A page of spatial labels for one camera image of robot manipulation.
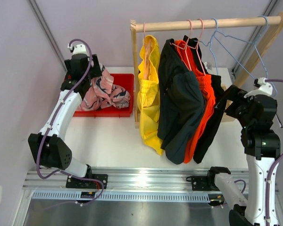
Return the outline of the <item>dark grey shorts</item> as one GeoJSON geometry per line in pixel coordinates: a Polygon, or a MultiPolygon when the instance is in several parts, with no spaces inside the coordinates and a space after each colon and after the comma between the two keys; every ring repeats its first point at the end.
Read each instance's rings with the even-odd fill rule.
{"type": "Polygon", "coordinates": [[[185,149],[201,117],[202,98],[192,71],[166,40],[160,56],[158,79],[160,114],[158,137],[166,157],[174,164],[184,161],[185,149]]]}

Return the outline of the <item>black shorts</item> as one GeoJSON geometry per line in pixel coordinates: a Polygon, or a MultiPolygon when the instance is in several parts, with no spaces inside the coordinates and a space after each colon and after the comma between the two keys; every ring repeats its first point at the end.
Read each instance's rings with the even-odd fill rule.
{"type": "Polygon", "coordinates": [[[215,106],[225,91],[221,87],[221,77],[207,72],[201,60],[201,50],[195,49],[198,39],[188,39],[185,35],[183,40],[187,41],[190,47],[187,50],[188,59],[192,63],[192,70],[206,100],[205,112],[195,134],[187,143],[183,162],[189,163],[194,160],[196,163],[201,163],[221,123],[223,111],[216,109],[215,106]]]}

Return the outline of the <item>orange shorts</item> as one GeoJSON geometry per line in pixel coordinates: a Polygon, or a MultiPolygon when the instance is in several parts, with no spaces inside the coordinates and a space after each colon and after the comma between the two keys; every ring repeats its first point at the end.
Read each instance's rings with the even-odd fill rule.
{"type": "MultiPolygon", "coordinates": [[[[185,41],[187,40],[187,36],[183,38],[183,46],[185,41]]],[[[211,85],[212,76],[207,72],[205,66],[201,60],[201,53],[199,49],[199,43],[197,38],[191,38],[188,41],[188,56],[190,60],[190,64],[192,66],[192,72],[194,74],[194,78],[196,79],[196,84],[198,85],[198,89],[200,90],[201,98],[202,98],[202,106],[201,106],[201,117],[199,125],[196,127],[196,130],[193,136],[190,138],[186,145],[184,163],[189,163],[194,154],[196,153],[196,146],[198,140],[204,133],[207,122],[211,118],[214,112],[214,105],[216,103],[216,98],[214,94],[214,90],[211,85]]]]}

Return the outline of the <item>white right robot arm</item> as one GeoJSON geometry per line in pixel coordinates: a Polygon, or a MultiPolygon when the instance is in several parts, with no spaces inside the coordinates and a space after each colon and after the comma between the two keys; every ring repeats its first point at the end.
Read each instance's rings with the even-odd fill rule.
{"type": "Polygon", "coordinates": [[[276,170],[283,154],[280,139],[271,129],[277,101],[267,90],[269,84],[246,92],[231,85],[221,102],[232,103],[225,110],[242,126],[241,142],[249,170],[248,197],[245,198],[226,167],[211,167],[205,176],[189,176],[193,191],[220,191],[230,211],[232,226],[277,226],[275,212],[276,170]]]}

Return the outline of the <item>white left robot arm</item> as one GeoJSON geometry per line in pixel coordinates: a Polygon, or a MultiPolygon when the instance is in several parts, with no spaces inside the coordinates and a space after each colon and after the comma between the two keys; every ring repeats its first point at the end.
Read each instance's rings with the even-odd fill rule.
{"type": "Polygon", "coordinates": [[[72,155],[65,143],[65,135],[70,121],[91,86],[93,78],[101,76],[101,67],[96,54],[88,56],[77,53],[64,61],[67,73],[60,88],[57,104],[48,121],[37,134],[30,134],[28,144],[36,163],[40,178],[51,175],[41,174],[40,167],[53,168],[53,173],[61,172],[77,183],[78,188],[91,185],[105,189],[105,184],[92,174],[90,165],[80,162],[72,155]]]}

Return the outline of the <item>pink shark print shorts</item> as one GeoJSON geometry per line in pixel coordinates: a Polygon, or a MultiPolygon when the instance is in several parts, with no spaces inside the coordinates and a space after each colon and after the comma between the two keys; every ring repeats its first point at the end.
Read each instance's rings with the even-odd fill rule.
{"type": "Polygon", "coordinates": [[[111,106],[117,109],[129,107],[130,93],[114,83],[114,77],[105,66],[101,67],[101,72],[100,77],[92,79],[91,87],[76,109],[77,111],[97,111],[111,106]]]}

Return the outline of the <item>blue hanger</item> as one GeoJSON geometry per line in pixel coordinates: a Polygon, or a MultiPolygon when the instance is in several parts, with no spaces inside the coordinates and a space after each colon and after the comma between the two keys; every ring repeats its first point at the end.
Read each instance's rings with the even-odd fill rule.
{"type": "Polygon", "coordinates": [[[200,41],[200,43],[205,46],[208,47],[213,59],[214,59],[214,64],[215,64],[215,69],[216,69],[216,73],[217,75],[219,75],[219,67],[218,67],[218,63],[217,63],[217,57],[216,54],[213,51],[213,44],[214,41],[216,41],[222,48],[223,50],[234,60],[234,62],[241,67],[242,69],[246,69],[246,66],[242,64],[242,60],[241,59],[237,59],[226,47],[225,45],[217,38],[217,34],[220,34],[221,36],[225,37],[225,38],[230,38],[230,39],[234,39],[243,43],[246,43],[246,47],[253,47],[255,49],[255,51],[257,51],[257,38],[254,38],[252,40],[243,40],[240,39],[238,37],[234,37],[232,35],[227,35],[222,33],[219,30],[219,21],[216,18],[212,18],[212,20],[215,22],[215,30],[213,31],[209,41],[207,43],[204,43],[203,41],[200,41]]]}
{"type": "Polygon", "coordinates": [[[277,89],[272,82],[267,81],[269,74],[263,61],[263,56],[278,35],[277,31],[281,25],[281,18],[279,16],[261,15],[252,18],[252,20],[255,20],[255,22],[252,22],[251,25],[261,28],[259,29],[258,34],[249,41],[239,39],[231,35],[225,35],[224,33],[220,32],[218,30],[219,22],[217,20],[215,20],[216,29],[213,32],[211,38],[218,41],[222,48],[231,56],[232,59],[234,59],[238,67],[241,68],[239,73],[234,75],[234,84],[237,87],[241,87],[248,77],[251,77],[253,80],[255,80],[256,77],[254,77],[251,72],[254,70],[258,63],[261,63],[266,75],[265,77],[258,78],[258,81],[263,84],[264,91],[267,91],[272,97],[275,97],[277,95],[277,89]],[[231,38],[240,42],[244,42],[247,44],[247,48],[254,48],[253,53],[250,55],[245,64],[243,64],[241,61],[243,59],[242,57],[240,57],[239,59],[235,58],[235,56],[223,45],[223,43],[219,41],[219,39],[216,37],[217,33],[224,36],[225,38],[231,38]]]}

